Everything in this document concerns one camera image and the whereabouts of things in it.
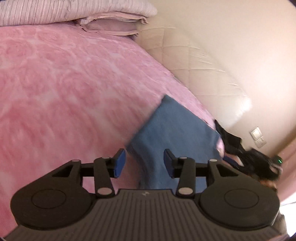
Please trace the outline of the blue denim jeans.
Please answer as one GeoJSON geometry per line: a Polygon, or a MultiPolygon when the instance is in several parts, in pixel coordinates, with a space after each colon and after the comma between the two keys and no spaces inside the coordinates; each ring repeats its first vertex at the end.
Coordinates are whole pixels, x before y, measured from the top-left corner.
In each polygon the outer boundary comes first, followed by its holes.
{"type": "Polygon", "coordinates": [[[127,145],[127,152],[140,168],[139,189],[176,191],[164,163],[164,151],[186,156],[197,163],[220,160],[217,145],[220,135],[203,120],[169,96],[164,96],[149,120],[127,145]]]}

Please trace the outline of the black cloth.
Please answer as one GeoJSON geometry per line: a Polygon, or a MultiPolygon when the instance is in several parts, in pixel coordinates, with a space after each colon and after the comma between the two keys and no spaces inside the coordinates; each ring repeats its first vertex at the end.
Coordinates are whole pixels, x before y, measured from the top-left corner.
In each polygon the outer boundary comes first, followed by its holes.
{"type": "Polygon", "coordinates": [[[224,143],[225,152],[236,156],[243,153],[244,148],[241,144],[242,139],[227,132],[224,128],[222,128],[222,126],[218,123],[217,120],[215,120],[214,123],[216,130],[221,136],[222,141],[224,143]]]}

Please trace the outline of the cream quilted headboard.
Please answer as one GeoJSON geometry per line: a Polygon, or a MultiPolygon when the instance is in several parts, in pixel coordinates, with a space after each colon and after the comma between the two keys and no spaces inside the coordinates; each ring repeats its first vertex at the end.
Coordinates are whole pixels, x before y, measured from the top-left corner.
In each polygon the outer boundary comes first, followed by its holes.
{"type": "Polygon", "coordinates": [[[187,87],[228,129],[252,108],[236,80],[196,42],[174,27],[141,26],[137,43],[187,87]]]}

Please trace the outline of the pink floral plush blanket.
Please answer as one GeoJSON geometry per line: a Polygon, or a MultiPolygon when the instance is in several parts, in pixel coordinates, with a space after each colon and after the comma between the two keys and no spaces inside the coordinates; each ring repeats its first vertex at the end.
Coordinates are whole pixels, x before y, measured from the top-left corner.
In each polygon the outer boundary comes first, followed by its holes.
{"type": "Polygon", "coordinates": [[[1,27],[1,236],[17,190],[72,159],[123,148],[169,95],[214,128],[173,74],[128,37],[71,23],[1,27]]]}

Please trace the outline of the pale pink pillow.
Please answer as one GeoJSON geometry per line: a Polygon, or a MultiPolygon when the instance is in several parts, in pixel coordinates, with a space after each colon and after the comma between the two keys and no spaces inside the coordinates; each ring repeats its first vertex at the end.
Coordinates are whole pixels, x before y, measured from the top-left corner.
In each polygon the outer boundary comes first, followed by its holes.
{"type": "Polygon", "coordinates": [[[134,37],[139,34],[137,26],[147,25],[148,21],[142,15],[114,11],[77,19],[75,23],[89,33],[134,37]]]}

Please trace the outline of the striped lilac folded quilt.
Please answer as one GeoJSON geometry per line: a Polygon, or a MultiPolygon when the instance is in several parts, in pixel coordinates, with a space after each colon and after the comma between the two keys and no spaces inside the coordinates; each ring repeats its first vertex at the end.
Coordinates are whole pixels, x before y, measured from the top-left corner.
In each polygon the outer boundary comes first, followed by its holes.
{"type": "Polygon", "coordinates": [[[149,1],[1,1],[1,26],[44,25],[119,11],[152,17],[157,9],[149,1]]]}

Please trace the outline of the white wall switch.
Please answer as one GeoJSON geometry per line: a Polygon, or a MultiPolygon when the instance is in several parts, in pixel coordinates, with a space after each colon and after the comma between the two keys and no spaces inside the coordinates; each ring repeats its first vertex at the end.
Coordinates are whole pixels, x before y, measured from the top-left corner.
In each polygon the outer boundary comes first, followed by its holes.
{"type": "Polygon", "coordinates": [[[251,130],[249,133],[252,139],[254,140],[254,143],[257,148],[260,149],[266,144],[263,134],[258,126],[251,130]]]}

